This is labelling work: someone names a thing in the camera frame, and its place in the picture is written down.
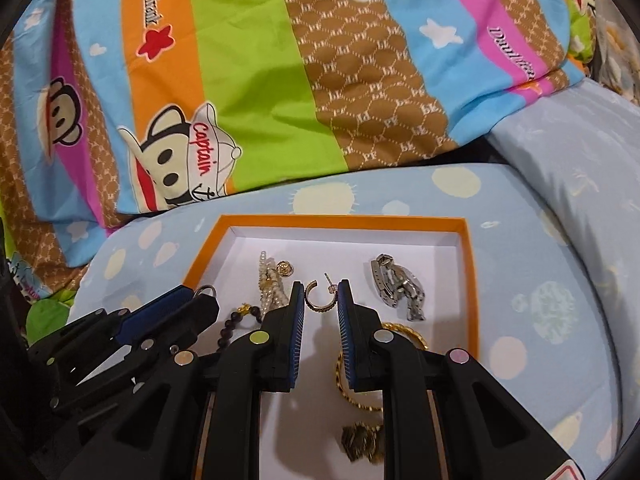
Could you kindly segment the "colourful monkey cartoon quilt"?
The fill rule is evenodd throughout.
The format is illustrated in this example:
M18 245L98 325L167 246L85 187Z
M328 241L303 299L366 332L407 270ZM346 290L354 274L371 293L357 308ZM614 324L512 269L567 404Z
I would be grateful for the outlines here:
M129 219L396 167L576 84L582 0L1 0L18 289L77 288Z

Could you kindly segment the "gold braided cuff bangle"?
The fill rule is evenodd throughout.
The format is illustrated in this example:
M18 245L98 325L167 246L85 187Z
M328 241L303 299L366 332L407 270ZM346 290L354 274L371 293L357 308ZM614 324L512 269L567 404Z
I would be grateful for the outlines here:
M383 322L382 327L384 328L384 330L389 330L390 332L398 333L402 336L405 336L413 342L416 348L420 350L428 349L427 340L417 330L414 330L407 325L400 323ZM347 388L346 385L346 365L344 363L343 352L340 352L337 355L335 364L335 385L341 397L350 405L358 408L358 410L367 413L382 413L382 405L371 405L360 402L354 397L352 393L350 393L349 388Z

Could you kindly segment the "orange jewelry box tray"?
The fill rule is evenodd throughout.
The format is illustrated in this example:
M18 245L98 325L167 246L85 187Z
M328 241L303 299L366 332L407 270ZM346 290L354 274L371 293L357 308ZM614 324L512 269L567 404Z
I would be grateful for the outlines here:
M356 303L377 310L382 321L417 330L431 350L478 352L474 256L461 218L226 214L210 230L184 284L213 285L222 316L241 304L258 304L262 252L292 264L286 289L316 280L318 294L326 296L328 274L335 284L349 281ZM409 323L404 304L392 308L378 296L370 262L379 254L391 255L420 281L424 321ZM344 426L372 424L380 417L354 408L338 393L334 376L340 349L337 312L307 310L295 388L262 396L260 478L382 478L381 465L350 462L338 442Z

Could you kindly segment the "silver metal wristwatch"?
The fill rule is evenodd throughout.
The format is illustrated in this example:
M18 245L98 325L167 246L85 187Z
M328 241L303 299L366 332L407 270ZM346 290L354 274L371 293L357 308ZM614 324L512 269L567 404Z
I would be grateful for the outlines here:
M391 255L379 254L370 262L371 274L378 296L386 306L406 306L407 320L422 322L425 292L420 281Z

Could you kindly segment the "grey floral bedsheet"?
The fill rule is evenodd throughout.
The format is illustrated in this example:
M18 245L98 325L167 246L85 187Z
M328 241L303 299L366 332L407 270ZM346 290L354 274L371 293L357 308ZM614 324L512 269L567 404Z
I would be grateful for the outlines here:
M596 0L597 81L639 104L639 41L613 0Z

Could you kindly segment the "gold link wristwatch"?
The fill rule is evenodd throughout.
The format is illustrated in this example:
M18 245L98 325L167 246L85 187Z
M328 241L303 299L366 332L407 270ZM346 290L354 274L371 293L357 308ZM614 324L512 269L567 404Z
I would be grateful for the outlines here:
M363 458L366 458L371 464L383 463L385 458L384 426L370 426L364 422L345 426L342 429L341 446L352 463Z

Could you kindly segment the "gold hoop earring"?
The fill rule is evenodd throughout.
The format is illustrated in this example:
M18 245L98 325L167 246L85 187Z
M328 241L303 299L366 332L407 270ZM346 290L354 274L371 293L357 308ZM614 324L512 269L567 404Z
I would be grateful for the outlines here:
M305 286L305 304L312 312L326 313L331 311L337 304L337 284L330 279L328 274L324 274L324 278L326 279L326 296L318 294L319 283L316 280L309 282Z

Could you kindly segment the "pale blue plain duvet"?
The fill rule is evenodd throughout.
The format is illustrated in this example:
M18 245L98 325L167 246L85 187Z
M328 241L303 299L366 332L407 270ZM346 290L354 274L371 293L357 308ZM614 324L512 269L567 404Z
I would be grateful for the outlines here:
M597 289L639 417L639 109L585 79L500 120L489 140L546 201Z

